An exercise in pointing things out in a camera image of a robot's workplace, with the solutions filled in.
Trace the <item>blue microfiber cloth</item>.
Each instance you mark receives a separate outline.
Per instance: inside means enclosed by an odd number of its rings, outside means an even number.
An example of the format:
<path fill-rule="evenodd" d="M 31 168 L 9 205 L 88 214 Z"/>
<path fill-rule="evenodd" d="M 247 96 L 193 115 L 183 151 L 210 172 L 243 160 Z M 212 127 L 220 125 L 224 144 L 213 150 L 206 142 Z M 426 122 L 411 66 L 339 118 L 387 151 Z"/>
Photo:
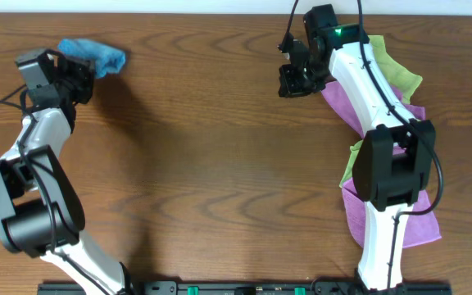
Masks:
<path fill-rule="evenodd" d="M 97 79 L 119 74 L 126 63 L 125 52 L 90 39 L 63 39 L 57 48 L 66 55 L 94 61 Z"/>

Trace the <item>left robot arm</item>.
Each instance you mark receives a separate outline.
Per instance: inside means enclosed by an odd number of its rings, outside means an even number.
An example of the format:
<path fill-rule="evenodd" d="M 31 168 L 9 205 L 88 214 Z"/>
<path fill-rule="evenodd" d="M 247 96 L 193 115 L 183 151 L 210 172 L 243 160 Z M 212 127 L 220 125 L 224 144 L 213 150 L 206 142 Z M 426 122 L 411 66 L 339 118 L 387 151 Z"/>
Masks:
<path fill-rule="evenodd" d="M 93 60 L 39 48 L 15 59 L 21 130 L 0 157 L 0 241 L 11 253 L 50 263 L 86 294 L 137 294 L 126 266 L 85 229 L 81 201 L 58 157 L 76 107 L 93 96 Z"/>

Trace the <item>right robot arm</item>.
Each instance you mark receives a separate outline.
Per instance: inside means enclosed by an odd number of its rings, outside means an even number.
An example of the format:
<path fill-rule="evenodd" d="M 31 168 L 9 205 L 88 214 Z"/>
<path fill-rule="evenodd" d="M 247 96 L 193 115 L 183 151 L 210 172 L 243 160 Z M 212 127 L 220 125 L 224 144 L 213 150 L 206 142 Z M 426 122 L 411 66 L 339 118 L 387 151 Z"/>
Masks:
<path fill-rule="evenodd" d="M 325 89 L 329 78 L 343 87 L 364 136 L 352 168 L 365 207 L 365 240 L 353 290 L 405 294 L 401 256 L 406 222 L 439 160 L 435 129 L 395 96 L 374 57 L 363 23 L 341 25 L 332 5 L 303 17 L 307 41 L 285 33 L 278 49 L 288 59 L 279 68 L 279 96 L 304 97 Z"/>

